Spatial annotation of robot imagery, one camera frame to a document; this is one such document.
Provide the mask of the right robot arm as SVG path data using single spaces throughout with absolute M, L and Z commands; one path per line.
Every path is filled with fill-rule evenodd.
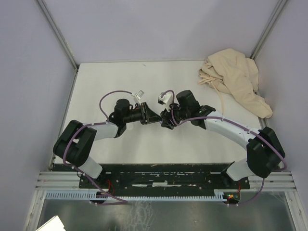
M 161 126 L 173 129 L 186 122 L 205 130 L 216 132 L 246 150 L 246 158 L 229 164 L 221 175 L 221 184 L 232 188 L 239 180 L 256 175 L 267 178 L 277 171 L 285 158 L 284 150 L 273 129 L 244 126 L 226 118 L 215 108 L 200 105 L 190 90 L 177 95 L 172 90 L 163 92 L 158 103 L 165 105 L 161 112 Z

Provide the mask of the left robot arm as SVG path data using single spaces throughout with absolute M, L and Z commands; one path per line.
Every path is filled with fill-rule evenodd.
M 106 122 L 84 125 L 77 120 L 70 121 L 55 143 L 53 153 L 64 164 L 90 176 L 90 183 L 100 188 L 106 184 L 106 175 L 102 173 L 103 167 L 90 157 L 93 143 L 120 137 L 127 123 L 139 121 L 147 125 L 161 120 L 161 116 L 152 111 L 146 102 L 134 108 L 127 99 L 119 99 Z

